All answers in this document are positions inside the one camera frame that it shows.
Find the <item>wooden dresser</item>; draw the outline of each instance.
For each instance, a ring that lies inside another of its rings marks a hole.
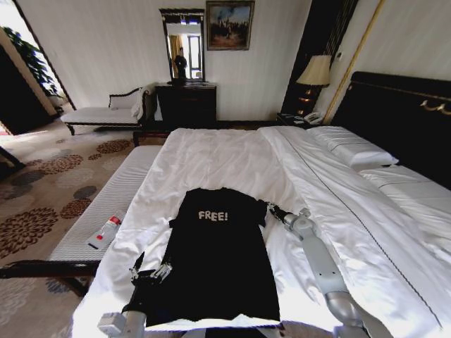
[[[195,127],[216,120],[215,84],[159,84],[156,94],[165,123]]]

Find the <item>patterned carpet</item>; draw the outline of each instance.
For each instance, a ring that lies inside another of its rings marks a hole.
[[[75,136],[60,121],[15,137],[3,148],[27,165],[0,182],[0,265],[45,259],[132,151],[131,131]],[[69,337],[80,299],[53,279],[0,280],[0,332],[9,337]]]

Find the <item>black headboard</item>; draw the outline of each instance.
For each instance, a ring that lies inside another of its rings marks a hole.
[[[451,81],[355,72],[331,124],[451,189]]]

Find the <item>table lamp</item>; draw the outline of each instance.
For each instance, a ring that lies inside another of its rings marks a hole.
[[[319,92],[321,87],[330,83],[330,55],[313,55],[309,64],[305,68],[296,83],[310,86],[304,95],[299,97],[300,109],[299,115],[304,115],[306,111],[310,113],[310,108],[314,104],[314,95]]]

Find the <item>picture frame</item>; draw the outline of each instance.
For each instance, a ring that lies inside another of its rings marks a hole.
[[[255,1],[207,1],[207,50],[249,50],[254,7]]]

